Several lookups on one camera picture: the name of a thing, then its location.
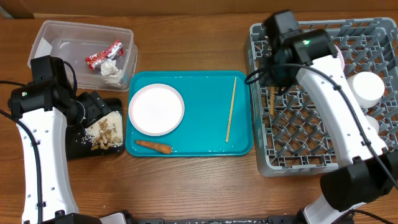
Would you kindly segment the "wooden chopstick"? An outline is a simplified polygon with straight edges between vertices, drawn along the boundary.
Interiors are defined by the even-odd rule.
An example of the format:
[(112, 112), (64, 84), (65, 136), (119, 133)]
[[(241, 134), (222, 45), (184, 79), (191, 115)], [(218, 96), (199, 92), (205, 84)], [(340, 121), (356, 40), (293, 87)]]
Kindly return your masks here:
[(275, 115), (275, 87), (270, 87), (270, 115)]
[(228, 117), (228, 127), (227, 127), (227, 133), (226, 133), (226, 143), (229, 142), (231, 121), (232, 121), (232, 117), (233, 117), (234, 98), (235, 98), (235, 93), (236, 93), (236, 83), (237, 83), (237, 77), (234, 78), (233, 92), (232, 92), (232, 96), (231, 96), (231, 104), (230, 104), (229, 117)]

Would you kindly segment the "foil ball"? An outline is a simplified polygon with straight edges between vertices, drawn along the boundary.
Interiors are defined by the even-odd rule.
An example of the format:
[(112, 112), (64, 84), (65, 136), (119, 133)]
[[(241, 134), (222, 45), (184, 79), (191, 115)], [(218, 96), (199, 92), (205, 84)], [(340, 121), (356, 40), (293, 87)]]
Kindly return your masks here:
[(123, 71), (116, 66), (115, 60), (105, 60), (101, 64), (101, 74), (104, 76), (104, 81), (111, 86), (120, 87), (120, 79)]

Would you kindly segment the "large white bowl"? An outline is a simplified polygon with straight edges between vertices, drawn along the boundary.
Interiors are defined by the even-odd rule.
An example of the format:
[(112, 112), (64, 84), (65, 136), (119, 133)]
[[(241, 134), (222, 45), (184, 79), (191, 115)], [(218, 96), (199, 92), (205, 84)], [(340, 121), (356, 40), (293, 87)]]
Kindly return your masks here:
[(335, 48), (337, 49), (338, 58), (339, 58), (340, 64), (341, 64), (341, 69), (344, 70), (345, 69), (345, 60), (344, 60), (342, 51), (338, 48), (337, 45), (335, 46)]

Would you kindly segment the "white round plate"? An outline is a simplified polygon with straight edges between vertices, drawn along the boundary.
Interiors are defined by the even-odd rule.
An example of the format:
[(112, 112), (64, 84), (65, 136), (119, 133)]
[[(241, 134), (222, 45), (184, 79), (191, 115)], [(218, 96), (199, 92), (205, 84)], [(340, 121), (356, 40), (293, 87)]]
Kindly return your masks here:
[(163, 136), (182, 122), (185, 103), (173, 87), (155, 83), (133, 94), (128, 108), (129, 120), (140, 133)]

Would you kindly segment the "red foil snack wrapper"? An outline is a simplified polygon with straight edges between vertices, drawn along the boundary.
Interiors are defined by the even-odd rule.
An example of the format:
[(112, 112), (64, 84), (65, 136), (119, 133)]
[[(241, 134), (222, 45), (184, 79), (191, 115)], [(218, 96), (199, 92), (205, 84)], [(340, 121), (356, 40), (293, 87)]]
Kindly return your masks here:
[(124, 55), (123, 45), (119, 40), (116, 40), (106, 50), (90, 55), (85, 59), (90, 70), (94, 70), (106, 60), (114, 60)]

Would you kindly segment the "orange carrot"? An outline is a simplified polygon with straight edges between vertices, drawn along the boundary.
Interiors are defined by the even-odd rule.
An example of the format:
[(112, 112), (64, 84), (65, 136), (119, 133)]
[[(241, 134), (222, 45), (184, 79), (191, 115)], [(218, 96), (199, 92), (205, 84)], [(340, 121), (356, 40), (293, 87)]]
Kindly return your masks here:
[(157, 142), (150, 142), (150, 141), (143, 141), (143, 140), (135, 140), (135, 143), (137, 145), (153, 149), (157, 152), (163, 153), (163, 154), (171, 154), (172, 153), (172, 147), (166, 144), (161, 144)]

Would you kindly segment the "small white bowl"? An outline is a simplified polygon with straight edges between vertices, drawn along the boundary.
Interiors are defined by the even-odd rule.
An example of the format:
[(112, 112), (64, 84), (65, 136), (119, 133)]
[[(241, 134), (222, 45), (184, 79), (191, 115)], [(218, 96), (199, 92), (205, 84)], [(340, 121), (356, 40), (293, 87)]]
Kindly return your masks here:
[(348, 85), (361, 108), (375, 106), (384, 95), (385, 84), (372, 72), (359, 72), (347, 79)]

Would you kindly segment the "white cup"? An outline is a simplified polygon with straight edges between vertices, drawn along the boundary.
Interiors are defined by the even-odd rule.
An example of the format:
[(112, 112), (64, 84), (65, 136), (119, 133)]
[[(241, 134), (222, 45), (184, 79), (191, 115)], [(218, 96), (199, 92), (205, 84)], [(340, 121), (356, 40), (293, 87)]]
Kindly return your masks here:
[(373, 129), (375, 129), (376, 132), (378, 133), (379, 128), (380, 128), (378, 121), (375, 118), (373, 118), (372, 116), (366, 116), (366, 119), (367, 119), (368, 123), (371, 125), (371, 127)]

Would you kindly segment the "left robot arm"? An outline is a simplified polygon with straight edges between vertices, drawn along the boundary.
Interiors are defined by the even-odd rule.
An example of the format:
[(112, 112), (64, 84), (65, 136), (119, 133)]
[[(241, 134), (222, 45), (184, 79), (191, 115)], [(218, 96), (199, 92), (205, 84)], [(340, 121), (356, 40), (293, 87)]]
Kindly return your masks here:
[(77, 95), (77, 82), (66, 74), (69, 66), (50, 55), (32, 59), (33, 80), (13, 90), (9, 99), (24, 153), (23, 223), (79, 212), (68, 174), (67, 129), (80, 134), (111, 111), (96, 92)]

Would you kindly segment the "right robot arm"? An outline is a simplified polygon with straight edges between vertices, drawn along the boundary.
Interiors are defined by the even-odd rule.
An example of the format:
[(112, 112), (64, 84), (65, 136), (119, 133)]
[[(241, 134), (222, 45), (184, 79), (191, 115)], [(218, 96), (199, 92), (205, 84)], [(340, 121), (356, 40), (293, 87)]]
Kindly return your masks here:
[(351, 91), (338, 49), (323, 29), (304, 32), (291, 11), (263, 23), (271, 56), (257, 75), (285, 93), (301, 85), (332, 141), (337, 170), (320, 179), (321, 196), (300, 214), (303, 223), (337, 223), (397, 187), (397, 153), (367, 121)]

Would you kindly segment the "food scraps peanuts rice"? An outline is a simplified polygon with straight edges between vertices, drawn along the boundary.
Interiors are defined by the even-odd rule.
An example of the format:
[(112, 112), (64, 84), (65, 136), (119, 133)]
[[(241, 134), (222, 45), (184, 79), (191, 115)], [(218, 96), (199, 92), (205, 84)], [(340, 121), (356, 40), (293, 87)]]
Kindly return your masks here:
[(117, 146), (123, 139), (123, 119), (119, 111), (112, 111), (85, 129), (92, 143), (91, 150)]

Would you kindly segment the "black tray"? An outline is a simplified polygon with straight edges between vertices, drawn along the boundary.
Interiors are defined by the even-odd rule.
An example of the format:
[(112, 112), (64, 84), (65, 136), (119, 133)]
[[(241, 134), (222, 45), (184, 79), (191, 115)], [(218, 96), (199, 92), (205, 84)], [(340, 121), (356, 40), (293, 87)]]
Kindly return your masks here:
[(92, 143), (83, 129), (67, 128), (65, 152), (68, 160), (108, 154), (120, 154), (125, 149), (125, 140), (117, 143), (117, 146), (108, 149), (101, 149), (99, 147), (91, 150), (92, 147)]

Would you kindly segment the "clear plastic bin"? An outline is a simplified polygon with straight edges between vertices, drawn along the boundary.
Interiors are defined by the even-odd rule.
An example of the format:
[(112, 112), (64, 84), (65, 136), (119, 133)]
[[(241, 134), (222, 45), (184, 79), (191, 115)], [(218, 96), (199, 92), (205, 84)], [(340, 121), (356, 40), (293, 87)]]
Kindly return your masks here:
[[(85, 59), (102, 52), (115, 41), (124, 53), (115, 59), (121, 71), (116, 77), (104, 76), (99, 67), (91, 70)], [(128, 91), (135, 74), (137, 47), (130, 29), (64, 21), (45, 21), (32, 45), (29, 60), (51, 55), (70, 63), (76, 73), (77, 87), (92, 90)]]

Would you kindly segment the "teal serving tray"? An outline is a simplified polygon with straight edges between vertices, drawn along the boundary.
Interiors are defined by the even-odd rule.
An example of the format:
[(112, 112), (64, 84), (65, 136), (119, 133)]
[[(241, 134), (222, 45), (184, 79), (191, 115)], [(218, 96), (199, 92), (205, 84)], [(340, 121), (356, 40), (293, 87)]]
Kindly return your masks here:
[[(234, 78), (237, 77), (229, 142), (226, 143)], [(148, 136), (126, 125), (125, 147), (136, 157), (163, 154), (135, 143), (158, 142), (172, 147), (172, 157), (242, 156), (253, 146), (251, 97), (244, 73), (215, 71), (146, 71), (133, 76), (129, 94), (155, 83), (176, 89), (185, 103), (182, 122), (171, 133)]]

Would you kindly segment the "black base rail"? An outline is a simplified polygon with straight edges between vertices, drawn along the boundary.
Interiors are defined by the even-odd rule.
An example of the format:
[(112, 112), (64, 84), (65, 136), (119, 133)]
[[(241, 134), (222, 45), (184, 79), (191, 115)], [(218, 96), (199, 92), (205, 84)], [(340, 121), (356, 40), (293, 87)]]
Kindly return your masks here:
[(295, 215), (276, 215), (267, 218), (212, 218), (188, 220), (164, 220), (163, 218), (133, 218), (130, 213), (118, 212), (98, 218), (90, 223), (97, 224), (293, 224), (301, 223)]

